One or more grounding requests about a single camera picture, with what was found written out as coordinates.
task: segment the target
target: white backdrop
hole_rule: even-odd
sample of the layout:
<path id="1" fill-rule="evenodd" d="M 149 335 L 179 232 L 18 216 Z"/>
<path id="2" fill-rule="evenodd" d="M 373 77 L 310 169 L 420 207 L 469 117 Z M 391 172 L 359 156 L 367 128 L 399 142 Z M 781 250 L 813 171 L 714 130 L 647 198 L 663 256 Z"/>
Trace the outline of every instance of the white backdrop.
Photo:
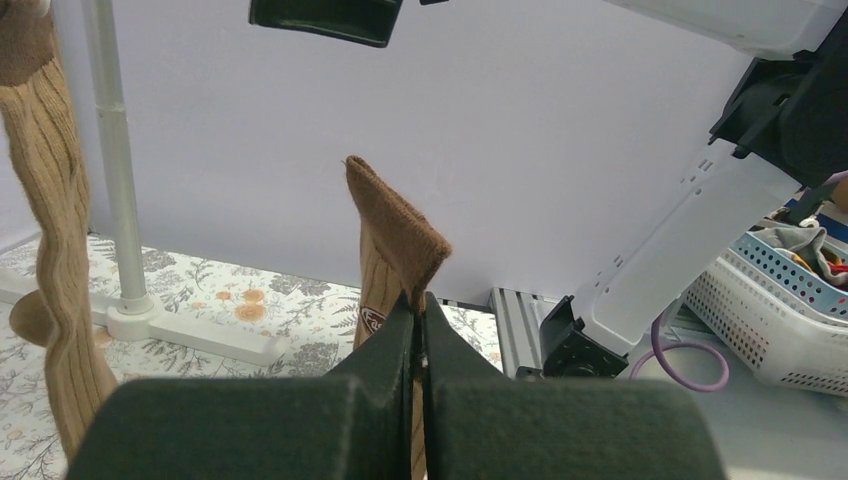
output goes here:
<path id="1" fill-rule="evenodd" d="M 115 1 L 143 243 L 356 285 L 357 153 L 454 244 L 433 290 L 475 303 L 570 293 L 612 261 L 749 62 L 599 0 L 410 0 L 386 50 L 252 27 L 248 3 Z M 108 234 L 80 6 L 62 7 Z"/>
<path id="2" fill-rule="evenodd" d="M 0 253 L 40 232 L 24 191 L 9 161 L 9 139 L 0 118 Z"/>

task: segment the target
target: patterned tablecloth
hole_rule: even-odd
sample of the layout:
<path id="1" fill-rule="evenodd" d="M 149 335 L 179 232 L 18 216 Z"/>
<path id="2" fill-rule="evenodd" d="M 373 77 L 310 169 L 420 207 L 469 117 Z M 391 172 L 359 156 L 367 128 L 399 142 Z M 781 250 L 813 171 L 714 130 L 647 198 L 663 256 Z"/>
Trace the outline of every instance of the patterned tablecloth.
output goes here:
<path id="1" fill-rule="evenodd" d="M 0 257 L 0 268 L 35 274 L 38 242 Z M 89 239 L 90 288 L 119 295 L 115 248 Z M 140 377 L 285 377 L 322 375 L 351 352 L 356 288 L 145 249 L 148 289 L 172 312 L 260 335 L 283 337 L 285 353 L 259 368 L 170 343 L 121 342 L 95 327 L 95 339 L 119 380 Z M 457 332 L 501 368 L 494 316 L 445 306 Z M 0 479 L 58 479 L 66 468 L 44 385 L 44 350 L 9 328 L 0 303 Z"/>

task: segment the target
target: brown sock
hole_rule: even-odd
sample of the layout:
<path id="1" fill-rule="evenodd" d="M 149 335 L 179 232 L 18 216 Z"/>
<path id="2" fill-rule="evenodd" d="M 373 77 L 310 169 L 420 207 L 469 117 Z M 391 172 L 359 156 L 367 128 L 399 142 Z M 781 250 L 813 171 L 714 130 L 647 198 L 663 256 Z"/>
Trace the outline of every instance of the brown sock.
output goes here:
<path id="1" fill-rule="evenodd" d="M 362 293 L 354 346 L 368 339 L 385 321 L 401 291 L 410 306 L 423 313 L 424 291 L 451 247 L 427 220 L 386 185 L 359 157 L 348 157 L 347 184 L 359 210 Z M 423 389 L 413 381 L 413 480 L 424 477 Z"/>
<path id="2" fill-rule="evenodd" d="M 34 0 L 0 0 L 0 111 L 12 166 L 41 226 L 39 290 L 15 305 L 16 333 L 47 349 L 45 380 L 68 460 L 117 382 L 95 347 L 88 297 L 88 178 L 53 21 Z"/>

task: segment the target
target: stand foot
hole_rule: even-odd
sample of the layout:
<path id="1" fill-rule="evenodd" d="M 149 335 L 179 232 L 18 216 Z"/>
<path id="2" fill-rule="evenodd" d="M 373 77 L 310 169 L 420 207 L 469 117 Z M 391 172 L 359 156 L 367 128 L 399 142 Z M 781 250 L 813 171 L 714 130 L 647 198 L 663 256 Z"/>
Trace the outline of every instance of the stand foot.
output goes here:
<path id="1" fill-rule="evenodd" d="M 14 305 L 37 288 L 34 278 L 0 268 L 0 302 Z M 262 367 L 277 361 L 285 349 L 280 338 L 264 337 L 171 313 L 165 310 L 158 298 L 152 297 L 151 300 L 152 309 L 142 314 L 125 315 L 115 307 L 115 299 L 92 294 L 91 321 L 106 327 L 109 335 L 116 340 L 135 342 L 154 338 Z"/>

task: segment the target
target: blue basket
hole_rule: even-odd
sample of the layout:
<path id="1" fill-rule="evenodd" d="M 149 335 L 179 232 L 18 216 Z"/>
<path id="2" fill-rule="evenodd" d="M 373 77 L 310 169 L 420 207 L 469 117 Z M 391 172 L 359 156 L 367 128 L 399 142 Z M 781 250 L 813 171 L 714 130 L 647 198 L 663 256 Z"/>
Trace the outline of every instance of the blue basket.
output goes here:
<path id="1" fill-rule="evenodd" d="M 825 242 L 827 248 L 846 262 L 848 254 Z M 778 253 L 759 238 L 745 233 L 731 247 L 752 267 L 781 285 L 789 294 L 819 313 L 848 318 L 848 295 L 820 279 L 818 275 Z"/>

